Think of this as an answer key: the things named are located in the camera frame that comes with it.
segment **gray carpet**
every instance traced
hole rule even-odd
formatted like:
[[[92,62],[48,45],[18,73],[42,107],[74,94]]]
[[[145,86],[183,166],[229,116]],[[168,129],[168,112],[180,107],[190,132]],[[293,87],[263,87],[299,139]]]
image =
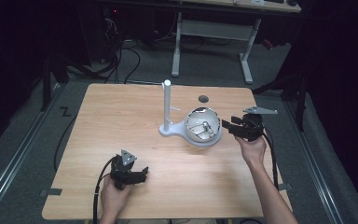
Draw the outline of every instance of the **gray carpet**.
[[[275,78],[290,49],[290,46],[281,46],[268,50],[263,46],[255,45],[249,58],[255,82],[253,85],[247,85],[244,83],[237,55],[241,52],[243,43],[227,43],[229,44],[203,44],[195,50],[189,49],[197,48],[199,43],[185,43],[184,48],[188,50],[182,51],[181,74],[176,78],[171,77],[172,46],[149,47],[140,43],[133,49],[140,54],[141,63],[129,78],[129,83],[139,83],[139,81],[160,83],[168,78],[175,85],[255,89]],[[129,42],[126,45],[127,47],[134,46],[135,42]],[[117,72],[120,83],[135,67],[137,61],[136,54],[130,50],[122,50],[122,59]],[[69,83],[63,88],[62,94],[51,107],[20,170],[0,202],[0,223],[84,223],[84,220],[48,221],[43,219],[41,212],[46,197],[39,194],[42,189],[48,189],[51,186],[55,175],[53,160],[56,146],[66,126],[77,113],[88,85],[93,82],[96,81],[86,77],[71,76]],[[35,88],[33,96],[13,117],[0,139],[0,175],[5,171],[10,159],[39,114],[42,103],[41,86],[39,84]],[[282,179],[293,187],[288,194],[294,213],[300,223],[330,223],[305,162],[296,127],[291,123],[290,114],[277,93],[279,92],[267,91],[256,95],[255,99],[258,106],[279,111],[278,115],[266,115],[263,118],[273,136]],[[67,114],[71,117],[63,116],[62,107],[68,108]],[[358,223],[358,194],[326,138],[309,97],[304,125],[304,134],[331,189],[343,222]],[[70,130],[62,141],[58,161],[69,134]],[[233,220],[234,223],[239,223],[241,218],[234,217]]]

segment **white stand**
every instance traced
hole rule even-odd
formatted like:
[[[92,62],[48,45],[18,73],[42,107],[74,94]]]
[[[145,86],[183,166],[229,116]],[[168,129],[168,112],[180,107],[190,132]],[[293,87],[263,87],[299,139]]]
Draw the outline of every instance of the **white stand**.
[[[185,120],[182,120],[179,123],[172,124],[170,120],[170,110],[171,110],[171,82],[169,80],[165,80],[162,83],[164,88],[164,123],[161,124],[158,128],[159,132],[164,137],[169,137],[172,135],[177,135],[185,138],[185,140],[196,146],[196,147],[210,147],[217,143],[222,137],[221,129],[217,133],[217,135],[208,142],[196,142],[186,134],[186,125]]]
[[[251,51],[252,45],[255,42],[255,36],[257,35],[258,27],[261,20],[255,21],[254,26],[234,25],[208,21],[188,21],[182,20],[182,13],[178,12],[178,21],[176,28],[176,45],[173,53],[172,62],[172,76],[179,76],[180,67],[180,41],[181,35],[198,35],[214,38],[225,38],[235,40],[247,41],[247,46],[244,53],[240,54],[242,72],[245,77],[245,81],[248,84],[253,83],[252,75],[249,69],[248,56]]]

